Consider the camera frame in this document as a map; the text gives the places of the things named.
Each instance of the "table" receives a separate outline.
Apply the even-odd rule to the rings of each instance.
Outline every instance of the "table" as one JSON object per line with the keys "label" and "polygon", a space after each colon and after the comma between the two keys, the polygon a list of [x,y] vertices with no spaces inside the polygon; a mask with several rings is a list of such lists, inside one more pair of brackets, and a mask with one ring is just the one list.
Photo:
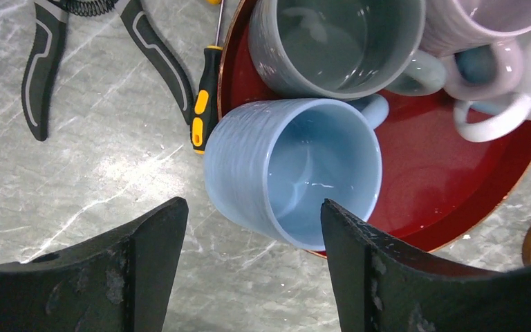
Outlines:
{"label": "table", "polygon": [[[237,3],[227,2],[226,25]],[[198,86],[218,7],[145,5]],[[180,111],[116,13],[70,18],[50,138],[37,142],[20,100],[34,30],[31,1],[0,0],[0,263],[79,243],[181,196],[189,222],[164,331],[339,330],[325,260],[244,230],[209,202]],[[531,168],[490,217],[436,254],[516,268],[530,223]]]}

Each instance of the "ceramic mug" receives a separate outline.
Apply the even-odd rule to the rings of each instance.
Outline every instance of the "ceramic mug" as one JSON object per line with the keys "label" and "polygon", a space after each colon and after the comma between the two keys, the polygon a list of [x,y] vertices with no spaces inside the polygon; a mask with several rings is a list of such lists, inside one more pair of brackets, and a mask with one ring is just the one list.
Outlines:
{"label": "ceramic mug", "polygon": [[337,201],[367,220],[380,192],[373,132],[388,113],[380,95],[354,106],[332,99],[251,102],[217,124],[204,157],[216,209],[243,227],[305,250],[324,250],[320,207]]}
{"label": "ceramic mug", "polygon": [[[510,133],[525,120],[531,120],[531,32],[518,37],[518,41],[524,50],[525,71],[520,84],[512,93],[480,102],[456,102],[455,126],[466,140],[494,140]],[[470,107],[494,116],[482,122],[467,123]]]}
{"label": "ceramic mug", "polygon": [[[420,49],[440,57],[447,69],[446,92],[459,100],[482,100],[514,89],[523,74],[516,36],[531,31],[531,1],[427,0],[427,22]],[[468,82],[455,53],[489,45],[496,75],[485,84]]]}
{"label": "ceramic mug", "polygon": [[249,51],[261,79],[286,98],[356,100],[380,89],[440,90],[445,67],[418,50],[425,0],[259,0]]}

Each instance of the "coiled spring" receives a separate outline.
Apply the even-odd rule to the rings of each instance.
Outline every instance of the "coiled spring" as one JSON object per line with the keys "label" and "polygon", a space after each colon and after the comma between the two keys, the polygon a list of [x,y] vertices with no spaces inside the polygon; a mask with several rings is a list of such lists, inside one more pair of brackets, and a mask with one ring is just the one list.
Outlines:
{"label": "coiled spring", "polygon": [[106,14],[115,8],[117,0],[67,0],[66,11],[83,17]]}

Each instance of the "tray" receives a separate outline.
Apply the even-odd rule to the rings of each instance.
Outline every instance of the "tray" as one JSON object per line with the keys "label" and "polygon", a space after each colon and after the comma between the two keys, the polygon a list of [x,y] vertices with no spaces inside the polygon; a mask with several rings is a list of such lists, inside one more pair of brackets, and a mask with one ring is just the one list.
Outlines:
{"label": "tray", "polygon": [[[218,81],[219,119],[256,100],[276,100],[248,50],[248,23],[257,0],[242,0],[223,50]],[[384,177],[368,222],[426,251],[455,240],[507,197],[531,163],[531,122],[485,143],[467,142],[454,129],[454,100],[440,91],[402,97],[380,91],[390,115],[375,132]],[[470,121],[486,118],[470,112]],[[317,255],[325,257],[325,252]]]}

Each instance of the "pliers handle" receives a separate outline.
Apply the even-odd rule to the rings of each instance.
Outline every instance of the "pliers handle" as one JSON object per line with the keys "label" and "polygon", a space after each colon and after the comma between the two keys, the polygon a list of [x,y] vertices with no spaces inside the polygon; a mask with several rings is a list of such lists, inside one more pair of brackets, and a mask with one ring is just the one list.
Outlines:
{"label": "pliers handle", "polygon": [[[72,0],[34,0],[35,38],[21,85],[21,103],[28,126],[39,141],[48,137],[50,101],[66,45],[68,1]],[[174,54],[151,27],[140,0],[118,0],[115,9],[133,41],[166,81],[189,125],[194,106],[192,86]]]}

